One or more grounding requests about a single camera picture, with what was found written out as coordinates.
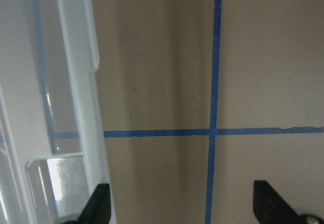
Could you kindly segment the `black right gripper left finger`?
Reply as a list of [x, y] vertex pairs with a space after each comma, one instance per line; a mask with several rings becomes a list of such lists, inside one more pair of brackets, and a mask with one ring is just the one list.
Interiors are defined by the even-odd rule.
[[57, 223], [110, 223], [111, 195], [110, 184], [99, 183], [78, 215], [61, 217]]

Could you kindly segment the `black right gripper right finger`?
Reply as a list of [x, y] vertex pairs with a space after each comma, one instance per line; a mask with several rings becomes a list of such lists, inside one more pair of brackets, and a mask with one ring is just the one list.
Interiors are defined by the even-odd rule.
[[297, 214], [265, 180], [254, 180], [253, 213], [261, 224], [323, 223], [312, 214]]

